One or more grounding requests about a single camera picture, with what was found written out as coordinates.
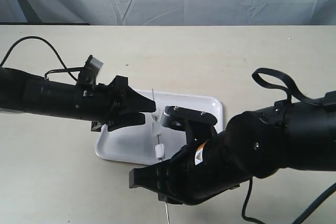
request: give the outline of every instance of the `black strap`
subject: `black strap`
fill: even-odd
[[[287,87],[271,84],[267,81],[265,81],[262,77],[260,77],[259,74],[266,74],[268,76],[273,76],[275,78],[278,78],[280,81],[282,81]],[[286,73],[280,72],[278,70],[269,69],[269,68],[258,68],[254,73],[252,74],[252,78],[256,83],[258,83],[260,86],[266,88],[266,89],[280,89],[283,90],[287,94],[287,101],[291,101],[291,97],[294,96],[296,99],[298,99],[300,102],[304,102],[306,104],[310,104],[313,106],[322,106],[323,98],[318,99],[312,99],[304,94],[301,93],[301,91],[296,86],[294,80],[287,75]]]

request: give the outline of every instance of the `white table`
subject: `white table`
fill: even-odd
[[[90,54],[103,61],[99,82],[119,74],[135,89],[214,96],[227,120],[285,97],[254,83],[258,67],[288,73],[314,98],[336,89],[336,27],[0,26],[0,35],[3,56],[20,37],[42,36],[69,67]],[[60,64],[31,40],[5,66],[42,75]],[[66,74],[52,79],[72,83]],[[0,122],[0,223],[166,223],[155,193],[128,188],[135,165],[95,155],[90,122],[30,114],[0,114]],[[291,223],[335,180],[335,173],[290,169],[256,179],[247,213]],[[170,206],[171,223],[243,223],[247,185],[199,206]],[[332,196],[305,223],[334,223],[335,204]]]

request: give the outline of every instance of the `plastic tray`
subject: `plastic tray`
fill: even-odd
[[[143,96],[152,99],[152,91],[136,90]],[[159,111],[159,121],[165,106],[179,106],[213,114],[218,122],[217,132],[224,130],[224,108],[216,98],[199,95],[174,94],[154,91],[156,107]],[[153,135],[153,117],[145,113],[144,125],[125,127],[108,132],[102,127],[96,143],[96,154],[106,160],[152,165],[158,162],[155,158],[157,136]],[[165,158],[171,158],[186,144],[185,132],[174,131],[161,127],[160,143],[164,144]]]

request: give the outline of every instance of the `bolt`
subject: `bolt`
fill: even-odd
[[[254,150],[258,150],[258,149],[259,149],[259,143],[256,142],[256,143],[254,144]]]

